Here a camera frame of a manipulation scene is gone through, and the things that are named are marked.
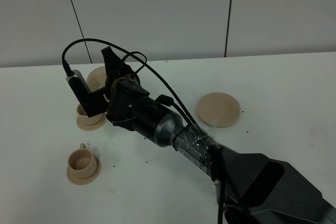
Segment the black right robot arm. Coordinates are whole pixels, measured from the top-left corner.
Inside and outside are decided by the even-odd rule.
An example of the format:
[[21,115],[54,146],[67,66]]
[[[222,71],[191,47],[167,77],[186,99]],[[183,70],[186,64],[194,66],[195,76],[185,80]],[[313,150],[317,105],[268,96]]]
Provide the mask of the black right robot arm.
[[110,47],[107,119],[160,147],[171,146],[216,183],[218,222],[335,223],[335,208],[289,163],[241,154],[217,143],[166,95],[151,99],[135,72]]

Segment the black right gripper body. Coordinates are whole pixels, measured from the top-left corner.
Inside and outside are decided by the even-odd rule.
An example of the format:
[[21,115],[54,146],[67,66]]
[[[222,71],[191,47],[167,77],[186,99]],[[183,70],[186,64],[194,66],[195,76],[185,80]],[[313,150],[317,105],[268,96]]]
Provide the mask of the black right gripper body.
[[147,97],[149,92],[139,84],[139,77],[125,63],[106,63],[107,80],[106,96],[109,98],[107,119],[114,125],[130,127],[139,117],[137,111],[139,101]]

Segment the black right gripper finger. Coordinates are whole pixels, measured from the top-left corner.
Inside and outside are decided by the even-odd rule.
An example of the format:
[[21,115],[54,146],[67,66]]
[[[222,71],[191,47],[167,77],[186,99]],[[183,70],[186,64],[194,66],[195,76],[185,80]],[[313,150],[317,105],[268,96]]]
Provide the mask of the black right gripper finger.
[[104,59],[104,65],[107,77],[120,77],[122,76],[122,60],[111,49],[105,47],[101,50]]

